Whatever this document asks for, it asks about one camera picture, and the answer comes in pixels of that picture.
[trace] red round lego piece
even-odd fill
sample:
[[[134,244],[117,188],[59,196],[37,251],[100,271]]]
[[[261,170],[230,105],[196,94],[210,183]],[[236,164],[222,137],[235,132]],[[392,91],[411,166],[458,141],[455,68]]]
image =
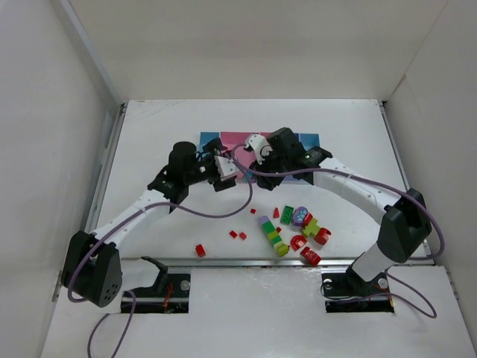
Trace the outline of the red round lego piece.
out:
[[[316,234],[315,241],[320,245],[325,245],[328,242],[330,236],[331,231],[329,231],[325,227],[322,227],[320,231],[318,231],[318,233]]]
[[[290,246],[293,248],[295,251],[301,248],[306,244],[306,239],[303,235],[296,235],[293,236],[293,239],[290,241]]]
[[[206,256],[206,251],[203,249],[202,245],[197,245],[195,247],[195,252],[197,252],[197,255],[199,257],[204,257]]]
[[[306,227],[306,225],[308,225],[312,219],[313,215],[311,213],[306,214],[303,222],[301,223],[301,227]]]

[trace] purple lego piece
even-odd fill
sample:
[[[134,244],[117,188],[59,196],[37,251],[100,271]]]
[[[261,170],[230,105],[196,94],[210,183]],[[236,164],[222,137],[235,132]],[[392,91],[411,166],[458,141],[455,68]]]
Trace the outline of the purple lego piece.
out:
[[[308,214],[308,209],[305,207],[298,207],[294,212],[293,216],[291,217],[291,222],[294,226],[301,226],[306,214]]]
[[[259,224],[260,224],[260,225],[263,225],[264,223],[270,221],[270,219],[269,219],[268,216],[266,216],[266,215],[262,216],[261,218],[258,218],[258,220],[259,220]]]

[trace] white table surface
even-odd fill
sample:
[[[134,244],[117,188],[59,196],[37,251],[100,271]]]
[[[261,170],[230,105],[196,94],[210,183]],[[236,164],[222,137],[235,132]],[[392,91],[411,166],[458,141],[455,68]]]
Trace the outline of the white table surface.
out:
[[[299,133],[319,133],[320,144],[359,174],[404,189],[385,123],[375,100],[185,100],[130,101],[119,137],[98,224],[101,226],[135,201],[167,164],[175,142],[199,141],[201,131],[274,131],[288,126]],[[200,183],[190,188],[184,206],[207,213],[226,213],[247,199],[247,185],[215,193]],[[207,258],[276,259],[256,218],[272,217],[275,207],[305,206],[332,231],[322,248],[323,258],[354,258],[377,238],[379,226],[364,212],[337,195],[305,184],[282,184],[273,192],[256,187],[250,207],[228,219],[203,219],[175,210],[140,237],[121,246],[122,257],[197,258],[202,244]],[[289,242],[296,234],[283,227]],[[244,231],[245,241],[229,231]],[[416,254],[424,256],[421,246]],[[285,258],[300,257],[290,252]]]
[[[157,270],[123,262],[124,289],[150,283]],[[390,273],[418,288],[437,318],[394,300],[395,313],[326,313],[316,268],[196,268],[188,314],[135,315],[117,358],[300,357],[471,358],[464,320],[442,267],[395,267]],[[425,310],[413,292],[390,280],[392,292]],[[104,309],[72,304],[62,289],[42,358],[83,358],[103,313],[118,313],[119,298]],[[127,320],[114,314],[93,341],[94,358],[110,357]]]

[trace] yellow lego brick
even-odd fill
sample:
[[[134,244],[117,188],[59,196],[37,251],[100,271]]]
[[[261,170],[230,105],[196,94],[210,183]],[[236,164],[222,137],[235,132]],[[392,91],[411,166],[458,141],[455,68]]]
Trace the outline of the yellow lego brick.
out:
[[[274,230],[271,233],[267,234],[269,240],[275,239],[278,236],[278,231]]]
[[[275,248],[275,252],[277,253],[279,257],[285,256],[290,251],[290,248],[288,247],[288,245],[286,245],[283,242],[275,244],[274,248]]]
[[[303,235],[305,237],[308,237],[308,236],[313,236],[315,237],[317,234],[318,234],[318,231],[320,231],[321,227],[319,227],[317,225],[318,223],[318,220],[313,218],[309,223],[308,225],[306,225],[304,228],[303,228]]]

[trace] lego brick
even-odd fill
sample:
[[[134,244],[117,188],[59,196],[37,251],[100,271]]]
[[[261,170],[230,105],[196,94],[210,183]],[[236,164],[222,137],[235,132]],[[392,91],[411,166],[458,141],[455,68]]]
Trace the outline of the lego brick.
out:
[[[293,248],[295,251],[301,248],[306,244],[306,239],[302,235],[296,235],[293,236],[293,239],[290,241],[290,246]]]
[[[306,260],[311,263],[313,266],[316,266],[320,261],[321,257],[318,256],[316,252],[314,252],[311,248],[306,247],[301,252],[300,255],[305,257]]]
[[[275,247],[275,252],[277,253],[279,257],[285,256],[290,251],[289,246],[286,245],[285,243],[276,244],[274,247]]]
[[[318,231],[320,231],[321,227],[319,227],[317,225],[317,222],[318,220],[313,218],[309,223],[308,225],[306,225],[303,230],[302,230],[302,233],[303,233],[303,236],[304,237],[307,237],[307,236],[317,236],[318,234]]]
[[[276,244],[283,242],[282,238],[280,236],[274,237],[272,240],[270,240],[270,243],[272,246],[275,246]]]
[[[305,218],[303,219],[303,222],[301,223],[301,227],[305,227],[310,223],[310,221],[313,219],[313,215],[311,213],[308,213],[305,215]]]
[[[267,238],[269,240],[275,239],[277,236],[279,236],[279,234],[276,230],[273,230],[271,233],[267,233]]]
[[[320,231],[318,231],[318,234],[315,236],[315,241],[320,245],[325,245],[328,242],[330,236],[331,231],[329,231],[325,227],[322,227]]]
[[[306,214],[308,214],[308,209],[305,207],[298,207],[295,209],[293,212],[293,215],[291,216],[291,222],[293,223],[294,226],[301,226]]]
[[[285,206],[282,211],[282,217],[280,222],[285,225],[289,225],[291,222],[291,217],[293,216],[293,207]]]
[[[264,233],[273,233],[274,231],[276,231],[274,225],[271,222],[264,223],[262,225],[262,230]]]
[[[265,216],[260,216],[257,220],[258,220],[260,225],[263,225],[264,223],[270,221],[270,219],[266,215]]]
[[[197,252],[197,255],[199,257],[204,257],[206,256],[206,251],[203,249],[203,246],[202,245],[197,245],[195,247],[195,252]]]

